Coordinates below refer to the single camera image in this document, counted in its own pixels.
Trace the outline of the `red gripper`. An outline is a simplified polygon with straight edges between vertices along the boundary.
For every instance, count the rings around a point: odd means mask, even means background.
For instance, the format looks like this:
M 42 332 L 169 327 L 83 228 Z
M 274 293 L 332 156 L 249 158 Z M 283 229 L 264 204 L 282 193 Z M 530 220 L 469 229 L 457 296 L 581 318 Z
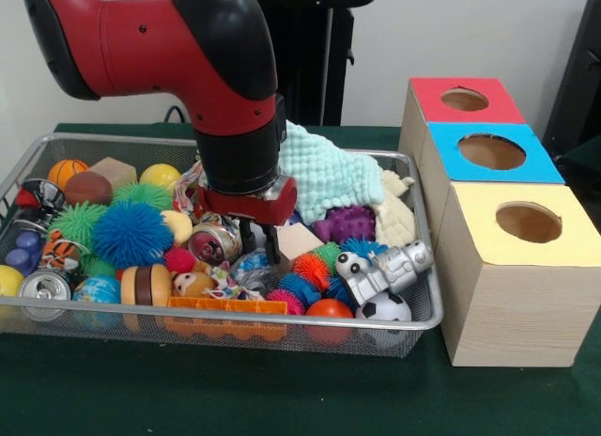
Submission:
M 267 191 L 254 195 L 226 195 L 208 186 L 204 173 L 198 180 L 198 201 L 205 211 L 228 215 L 231 231 L 238 251 L 243 250 L 239 218 L 264 225 L 265 250 L 270 265 L 281 262 L 278 236 L 275 226 L 283 226 L 292 215 L 297 203 L 297 182 L 281 175 Z

